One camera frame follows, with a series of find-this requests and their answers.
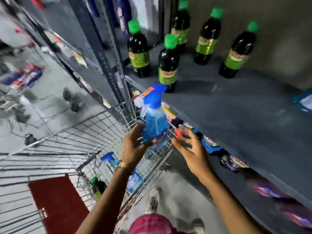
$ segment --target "person's right hand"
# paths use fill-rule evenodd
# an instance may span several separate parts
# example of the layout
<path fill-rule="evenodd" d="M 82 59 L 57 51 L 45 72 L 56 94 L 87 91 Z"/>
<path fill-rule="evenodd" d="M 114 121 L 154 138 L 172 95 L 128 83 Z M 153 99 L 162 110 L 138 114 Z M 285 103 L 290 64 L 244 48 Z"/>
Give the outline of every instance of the person's right hand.
<path fill-rule="evenodd" d="M 179 130 L 189 137 L 182 136 L 179 140 L 183 140 L 191 145 L 192 149 L 188 150 L 183 147 L 176 138 L 172 139 L 172 144 L 183 155 L 191 172 L 200 180 L 206 176 L 213 175 L 206 149 L 202 146 L 202 142 L 198 139 L 197 135 L 186 127 L 179 127 Z"/>

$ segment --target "person's left hand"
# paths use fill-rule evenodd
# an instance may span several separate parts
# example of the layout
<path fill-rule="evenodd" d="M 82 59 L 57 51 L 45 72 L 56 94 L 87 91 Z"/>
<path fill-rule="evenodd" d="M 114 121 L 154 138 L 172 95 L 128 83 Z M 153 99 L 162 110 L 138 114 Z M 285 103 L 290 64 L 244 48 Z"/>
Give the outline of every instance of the person's left hand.
<path fill-rule="evenodd" d="M 124 150 L 122 154 L 122 162 L 129 164 L 129 168 L 133 171 L 139 161 L 142 159 L 146 149 L 153 144 L 153 142 L 146 142 L 139 147 L 142 129 L 144 125 L 137 123 L 134 128 L 124 138 Z"/>

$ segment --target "sneaker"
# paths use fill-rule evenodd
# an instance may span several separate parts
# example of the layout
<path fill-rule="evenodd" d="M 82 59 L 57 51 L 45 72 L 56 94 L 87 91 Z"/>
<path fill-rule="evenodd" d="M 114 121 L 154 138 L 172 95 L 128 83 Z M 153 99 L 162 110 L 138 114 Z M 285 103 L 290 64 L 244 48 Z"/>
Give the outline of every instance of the sneaker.
<path fill-rule="evenodd" d="M 200 218 L 194 219 L 191 224 L 193 226 L 191 234 L 205 234 L 205 224 Z"/>
<path fill-rule="evenodd" d="M 154 188 L 151 191 L 150 198 L 148 199 L 148 202 L 147 202 L 146 213 L 156 213 L 159 200 L 160 200 L 159 189 L 158 188 Z"/>

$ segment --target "pink clothing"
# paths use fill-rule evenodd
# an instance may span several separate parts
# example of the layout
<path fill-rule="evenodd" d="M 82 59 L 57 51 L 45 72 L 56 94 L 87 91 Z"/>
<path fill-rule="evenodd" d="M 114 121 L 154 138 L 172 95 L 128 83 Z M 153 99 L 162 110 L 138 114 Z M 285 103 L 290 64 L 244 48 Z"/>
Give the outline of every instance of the pink clothing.
<path fill-rule="evenodd" d="M 170 221 L 157 213 L 145 214 L 137 218 L 131 225 L 128 234 L 184 234 L 178 232 Z"/>

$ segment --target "dark bottle with green label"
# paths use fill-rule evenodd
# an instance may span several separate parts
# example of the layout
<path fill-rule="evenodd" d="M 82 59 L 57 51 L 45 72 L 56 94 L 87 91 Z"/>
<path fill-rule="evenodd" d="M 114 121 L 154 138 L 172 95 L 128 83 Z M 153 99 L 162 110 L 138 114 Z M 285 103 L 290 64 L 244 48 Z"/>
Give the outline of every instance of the dark bottle with green label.
<path fill-rule="evenodd" d="M 207 64 L 213 54 L 214 47 L 221 31 L 220 17 L 223 11 L 224 8 L 213 8 L 211 17 L 202 27 L 194 56 L 194 62 L 199 65 Z"/>
<path fill-rule="evenodd" d="M 158 81 L 167 86 L 165 93 L 171 93 L 176 85 L 177 66 L 179 65 L 179 52 L 176 49 L 177 37 L 168 34 L 165 37 L 165 48 L 158 58 Z"/>
<path fill-rule="evenodd" d="M 224 63 L 220 67 L 220 75 L 225 78 L 233 78 L 236 75 L 255 46 L 259 27 L 257 22 L 252 21 L 249 23 L 247 30 L 235 39 Z"/>
<path fill-rule="evenodd" d="M 131 34 L 128 39 L 128 51 L 131 65 L 138 77 L 144 78 L 149 75 L 149 49 L 147 40 L 140 33 L 140 24 L 137 20 L 128 22 L 129 32 Z"/>
<path fill-rule="evenodd" d="M 179 10 L 174 18 L 171 33 L 177 36 L 177 49 L 183 53 L 188 40 L 188 28 L 190 27 L 190 16 L 188 14 L 188 1 L 180 0 Z"/>
<path fill-rule="evenodd" d="M 107 188 L 107 185 L 103 181 L 100 181 L 97 177 L 93 177 L 91 179 L 91 184 L 94 195 L 96 196 L 96 199 L 99 200 Z"/>

